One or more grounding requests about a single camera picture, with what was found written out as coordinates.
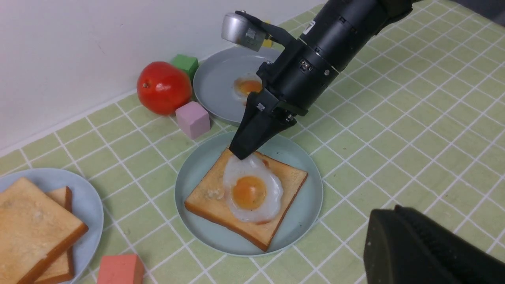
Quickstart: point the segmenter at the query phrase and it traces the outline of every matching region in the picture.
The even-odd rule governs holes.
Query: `red tomato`
[[[142,70],[137,81],[140,102],[159,115],[171,115],[191,99],[189,76],[173,65],[156,61]]]

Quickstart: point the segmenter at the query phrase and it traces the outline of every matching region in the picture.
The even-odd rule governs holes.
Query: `black object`
[[[251,92],[230,150],[244,159],[296,124],[363,46],[412,11],[412,0],[329,0],[299,39],[284,29],[235,11],[285,47],[256,72],[263,89]]]
[[[369,284],[503,284],[505,264],[412,208],[374,209],[364,252]]]

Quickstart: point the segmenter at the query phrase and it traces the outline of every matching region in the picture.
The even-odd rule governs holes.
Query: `gray plate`
[[[230,144],[234,132],[218,135],[199,146],[179,171],[175,182],[175,204],[184,225],[204,244],[235,256],[258,256],[280,251],[302,238],[312,228],[323,204],[321,175],[310,156],[291,140],[275,136],[259,152],[309,173],[291,204],[269,250],[263,252],[242,236],[186,210],[184,200]]]
[[[238,126],[245,107],[232,95],[233,81],[246,73],[256,73],[263,62],[274,62],[279,55],[280,51],[271,48],[254,52],[241,46],[212,55],[194,75],[196,99],[212,116]]]
[[[68,186],[72,191],[72,213],[89,228],[73,246],[75,277],[63,283],[75,283],[89,265],[102,237],[104,209],[100,196],[81,176],[60,169],[37,168],[20,171],[0,178],[0,193],[5,191],[20,177],[28,178],[43,192]]]

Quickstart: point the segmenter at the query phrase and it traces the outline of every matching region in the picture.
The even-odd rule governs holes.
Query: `pink block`
[[[209,113],[197,102],[189,102],[175,111],[177,124],[189,138],[196,139],[211,130]]]

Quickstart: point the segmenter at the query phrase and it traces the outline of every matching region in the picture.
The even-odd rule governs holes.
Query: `toast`
[[[0,194],[0,283],[34,283],[88,226],[25,177]]]
[[[291,203],[301,186],[305,183],[307,172],[293,168],[274,160],[259,152],[255,152],[265,165],[280,179],[283,194],[279,214],[268,223],[258,224],[242,222],[229,209],[223,189],[223,173],[228,159],[233,155],[226,149],[200,183],[184,201],[186,209],[210,222],[226,227],[253,243],[263,251],[267,251]]]
[[[72,191],[68,186],[46,193],[60,206],[72,212]],[[55,260],[34,284],[58,284],[74,278],[73,249],[69,248]]]

